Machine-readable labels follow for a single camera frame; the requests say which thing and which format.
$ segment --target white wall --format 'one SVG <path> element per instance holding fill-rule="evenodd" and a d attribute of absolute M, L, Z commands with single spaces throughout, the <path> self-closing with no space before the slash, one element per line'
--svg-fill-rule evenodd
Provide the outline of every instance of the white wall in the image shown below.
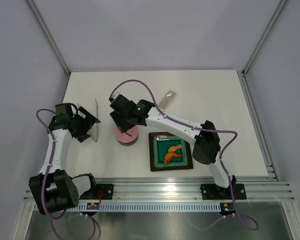
<path fill-rule="evenodd" d="M 279 0 L 35 0 L 72 72 L 243 69 Z"/>
<path fill-rule="evenodd" d="M 66 83 L 26 3 L 0 0 L 0 240 L 11 237 L 29 177 L 44 160 L 48 136 L 36 110 L 53 109 Z"/>
<path fill-rule="evenodd" d="M 288 2 L 248 82 L 279 174 L 290 182 L 300 211 L 300 0 Z"/>

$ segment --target gray floor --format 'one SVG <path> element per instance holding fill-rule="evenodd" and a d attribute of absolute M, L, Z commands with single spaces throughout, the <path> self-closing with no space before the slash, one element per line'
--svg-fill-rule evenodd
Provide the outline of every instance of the gray floor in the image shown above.
<path fill-rule="evenodd" d="M 204 228 L 220 217 L 218 213 L 181 212 L 99 212 L 93 217 L 101 228 L 101 240 L 292 240 L 280 203 L 240 203 L 239 210 L 255 218 L 260 229 L 249 231 L 237 218 L 228 218 L 207 231 Z M 57 232 L 66 240 L 85 240 L 93 225 L 88 219 L 74 217 L 69 212 L 55 221 Z M 38 211 L 32 215 L 27 240 L 56 240 L 50 220 Z"/>

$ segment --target round container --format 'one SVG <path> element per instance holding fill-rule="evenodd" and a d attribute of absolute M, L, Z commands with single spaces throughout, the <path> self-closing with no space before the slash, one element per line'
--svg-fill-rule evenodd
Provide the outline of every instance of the round container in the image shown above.
<path fill-rule="evenodd" d="M 121 133 L 119 128 L 115 126 L 114 135 L 121 145 L 131 146 L 138 140 L 138 126 L 134 126 L 124 133 Z"/>

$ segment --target square plate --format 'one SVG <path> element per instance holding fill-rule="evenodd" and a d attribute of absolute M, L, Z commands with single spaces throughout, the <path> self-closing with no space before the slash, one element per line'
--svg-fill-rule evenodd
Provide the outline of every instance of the square plate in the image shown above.
<path fill-rule="evenodd" d="M 182 154 L 183 157 L 174 157 L 171 162 L 164 163 L 164 157 L 167 154 L 168 149 L 179 144 L 181 145 L 181 148 L 177 149 L 175 152 L 177 154 Z M 150 169 L 152 172 L 194 168 L 190 144 L 169 132 L 150 132 L 149 150 Z"/>

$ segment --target white table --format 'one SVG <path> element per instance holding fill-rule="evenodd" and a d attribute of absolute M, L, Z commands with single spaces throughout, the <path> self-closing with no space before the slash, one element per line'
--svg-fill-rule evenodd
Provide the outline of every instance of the white table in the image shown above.
<path fill-rule="evenodd" d="M 95 114 L 96 98 L 101 123 L 97 143 L 91 138 L 83 143 L 72 140 L 66 166 L 70 176 L 84 173 L 92 173 L 96 178 L 212 176 L 205 165 L 195 160 L 193 169 L 151 172 L 148 133 L 162 132 L 160 129 L 140 126 L 139 139 L 134 145 L 122 146 L 117 142 L 108 98 L 118 84 L 128 79 L 145 82 L 157 102 L 168 90 L 175 91 L 177 96 L 166 109 L 171 114 L 194 122 L 209 120 L 219 130 L 237 131 L 238 138 L 223 155 L 228 170 L 237 177 L 268 176 L 235 70 L 73 72 L 64 103 L 79 104 Z M 139 83 L 127 83 L 119 91 L 135 103 L 140 99 L 151 101 L 149 93 Z M 221 147 L 233 137 L 232 134 L 219 136 Z"/>

